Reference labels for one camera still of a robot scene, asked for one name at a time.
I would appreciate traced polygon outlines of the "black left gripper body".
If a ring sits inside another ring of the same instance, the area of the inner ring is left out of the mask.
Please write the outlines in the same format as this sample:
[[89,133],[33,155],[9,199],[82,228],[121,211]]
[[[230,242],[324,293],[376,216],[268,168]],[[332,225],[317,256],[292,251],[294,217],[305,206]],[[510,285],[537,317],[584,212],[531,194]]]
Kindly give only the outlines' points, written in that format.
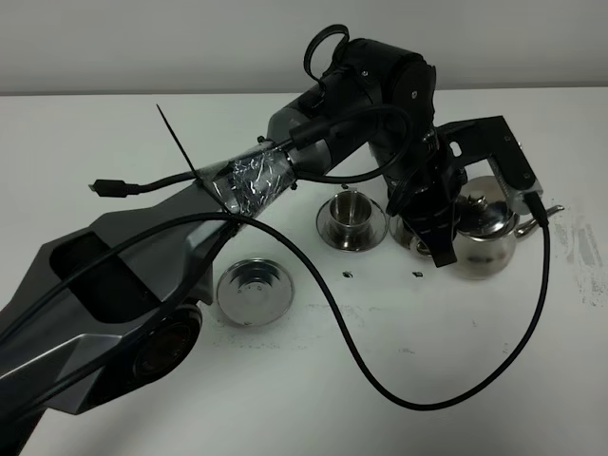
[[452,213],[455,237],[460,220],[456,199],[466,183],[466,171],[457,165],[447,135],[439,128],[424,145],[427,155],[407,169],[405,178],[393,190],[393,214],[401,217],[414,233],[414,219]]

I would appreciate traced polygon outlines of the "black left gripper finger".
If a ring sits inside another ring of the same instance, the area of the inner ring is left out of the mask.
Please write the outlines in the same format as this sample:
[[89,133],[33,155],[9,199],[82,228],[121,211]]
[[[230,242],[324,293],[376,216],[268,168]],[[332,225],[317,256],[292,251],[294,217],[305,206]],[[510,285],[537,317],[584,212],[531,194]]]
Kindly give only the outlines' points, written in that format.
[[415,218],[412,230],[430,253],[436,267],[445,267],[457,261],[453,248],[454,216],[452,213]]

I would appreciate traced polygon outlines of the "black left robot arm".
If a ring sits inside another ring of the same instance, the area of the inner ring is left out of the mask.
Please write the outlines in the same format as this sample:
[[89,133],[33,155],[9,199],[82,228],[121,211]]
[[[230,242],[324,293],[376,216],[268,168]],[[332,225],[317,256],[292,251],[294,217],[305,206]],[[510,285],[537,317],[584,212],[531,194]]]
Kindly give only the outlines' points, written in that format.
[[1,451],[18,454],[47,409],[79,414],[157,381],[192,350],[212,264],[298,181],[328,183],[360,146],[388,212],[455,261],[460,185],[433,125],[436,70],[418,53],[343,38],[314,86],[274,114],[259,145],[198,170],[148,208],[107,213],[44,244],[1,312]]

